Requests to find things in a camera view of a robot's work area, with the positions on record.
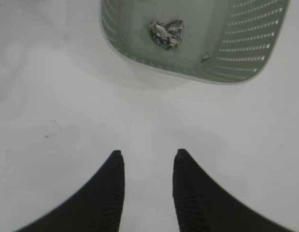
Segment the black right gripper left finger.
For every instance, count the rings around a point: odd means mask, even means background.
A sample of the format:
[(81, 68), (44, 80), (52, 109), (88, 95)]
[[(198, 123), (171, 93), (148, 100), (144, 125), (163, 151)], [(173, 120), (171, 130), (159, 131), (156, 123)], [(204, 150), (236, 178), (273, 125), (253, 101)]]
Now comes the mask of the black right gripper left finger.
[(113, 151), (71, 197), (21, 232), (117, 232), (125, 198), (125, 165)]

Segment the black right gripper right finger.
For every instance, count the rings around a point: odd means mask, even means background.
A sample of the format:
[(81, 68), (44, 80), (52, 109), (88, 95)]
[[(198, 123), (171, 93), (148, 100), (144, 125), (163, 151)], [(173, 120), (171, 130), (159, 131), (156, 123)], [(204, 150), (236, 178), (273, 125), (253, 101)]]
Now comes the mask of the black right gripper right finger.
[(182, 232), (287, 232), (218, 185), (185, 149), (174, 158), (172, 196)]

